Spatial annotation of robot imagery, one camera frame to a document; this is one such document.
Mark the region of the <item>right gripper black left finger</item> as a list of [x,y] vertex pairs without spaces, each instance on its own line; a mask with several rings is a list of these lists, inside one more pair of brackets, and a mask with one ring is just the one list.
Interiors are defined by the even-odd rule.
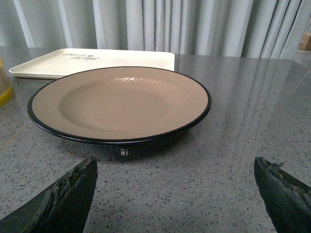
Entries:
[[2,233],[81,233],[92,204],[97,160],[86,158],[0,221]]

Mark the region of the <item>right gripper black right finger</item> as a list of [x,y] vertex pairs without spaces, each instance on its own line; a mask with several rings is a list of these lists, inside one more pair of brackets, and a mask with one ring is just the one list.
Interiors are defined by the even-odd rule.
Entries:
[[278,233],[311,231],[311,188],[262,157],[254,161],[254,175],[266,211]]

